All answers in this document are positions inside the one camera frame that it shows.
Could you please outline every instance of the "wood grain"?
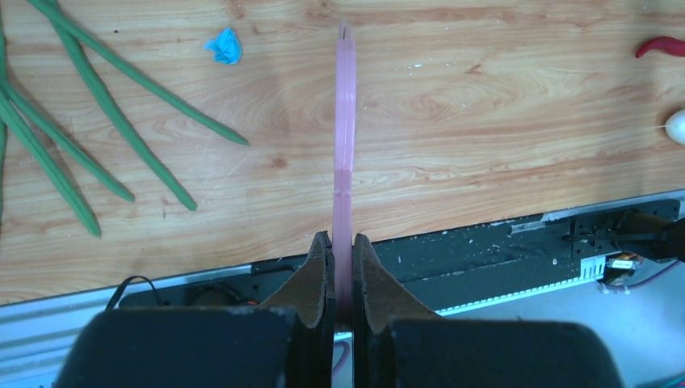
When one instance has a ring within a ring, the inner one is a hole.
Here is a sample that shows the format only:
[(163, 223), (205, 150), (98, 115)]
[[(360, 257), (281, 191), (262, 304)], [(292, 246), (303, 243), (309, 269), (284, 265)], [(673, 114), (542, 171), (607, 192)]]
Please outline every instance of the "wood grain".
[[(62, 0), (152, 78), (247, 137), (235, 145), (88, 54), (187, 211), (88, 94), (47, 20), (1, 0), (11, 77), (136, 195), (119, 200), (45, 144), (98, 215), (91, 237), (12, 137), (0, 303), (305, 252), (330, 228), (334, 48), (358, 48), (355, 232), (374, 240), (685, 187), (662, 129), (685, 59), (632, 57), (685, 38), (680, 0)], [(240, 37), (239, 65), (204, 42)]]

